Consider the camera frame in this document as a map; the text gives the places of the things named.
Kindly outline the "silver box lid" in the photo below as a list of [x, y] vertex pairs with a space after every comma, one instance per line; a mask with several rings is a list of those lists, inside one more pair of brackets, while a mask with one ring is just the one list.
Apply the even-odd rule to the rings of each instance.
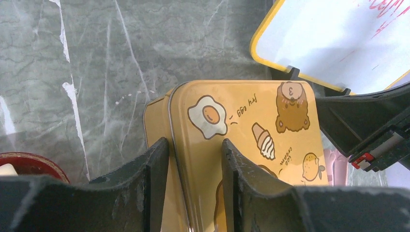
[[297, 186], [328, 185], [315, 95], [304, 81], [191, 81], [167, 93], [190, 232], [224, 232], [222, 141]]

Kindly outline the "gold chocolate box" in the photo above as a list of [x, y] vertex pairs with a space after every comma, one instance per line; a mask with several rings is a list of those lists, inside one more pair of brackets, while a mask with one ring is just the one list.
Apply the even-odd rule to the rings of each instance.
[[152, 232], [188, 232], [185, 199], [172, 138], [169, 102], [173, 90], [150, 101], [144, 109], [149, 160], [146, 165], [147, 227]]

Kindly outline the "pink metal tweezers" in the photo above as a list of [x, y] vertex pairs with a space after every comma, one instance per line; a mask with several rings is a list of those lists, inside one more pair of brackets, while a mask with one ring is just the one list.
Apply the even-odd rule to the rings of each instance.
[[329, 185], [346, 186], [348, 183], [348, 159], [336, 149], [325, 149], [323, 153]]

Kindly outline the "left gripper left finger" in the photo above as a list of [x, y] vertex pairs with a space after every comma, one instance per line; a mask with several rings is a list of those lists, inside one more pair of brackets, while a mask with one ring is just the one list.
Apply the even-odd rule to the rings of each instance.
[[150, 232], [147, 227], [148, 150], [85, 185], [47, 175], [0, 179], [3, 232]]

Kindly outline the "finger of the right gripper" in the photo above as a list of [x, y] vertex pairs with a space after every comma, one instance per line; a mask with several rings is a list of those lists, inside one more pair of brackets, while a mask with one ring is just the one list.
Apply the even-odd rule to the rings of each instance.
[[316, 98], [321, 131], [366, 172], [410, 167], [410, 84], [385, 91]]

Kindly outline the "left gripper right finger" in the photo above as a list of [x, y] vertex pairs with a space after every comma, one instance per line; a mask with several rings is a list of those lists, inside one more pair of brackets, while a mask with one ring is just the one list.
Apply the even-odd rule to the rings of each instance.
[[407, 232], [410, 192], [403, 188], [292, 186], [222, 142], [229, 232]]

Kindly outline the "red rectangular tray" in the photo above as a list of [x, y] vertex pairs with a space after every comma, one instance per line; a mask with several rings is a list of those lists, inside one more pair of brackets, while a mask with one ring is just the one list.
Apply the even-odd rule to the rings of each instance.
[[7, 152], [0, 154], [0, 165], [10, 164], [17, 174], [50, 175], [65, 183], [70, 183], [65, 172], [53, 161], [27, 152]]

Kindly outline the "square white chocolate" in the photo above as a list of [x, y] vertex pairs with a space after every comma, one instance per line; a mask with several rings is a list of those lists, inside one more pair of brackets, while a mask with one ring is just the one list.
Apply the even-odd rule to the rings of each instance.
[[0, 176], [18, 176], [14, 166], [10, 163], [0, 166]]

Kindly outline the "whiteboard with yellow frame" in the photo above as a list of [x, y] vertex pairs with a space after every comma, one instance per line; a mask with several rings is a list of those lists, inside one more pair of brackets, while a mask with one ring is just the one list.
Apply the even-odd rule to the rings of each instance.
[[354, 94], [388, 89], [410, 73], [407, 0], [277, 0], [250, 42], [268, 67]]

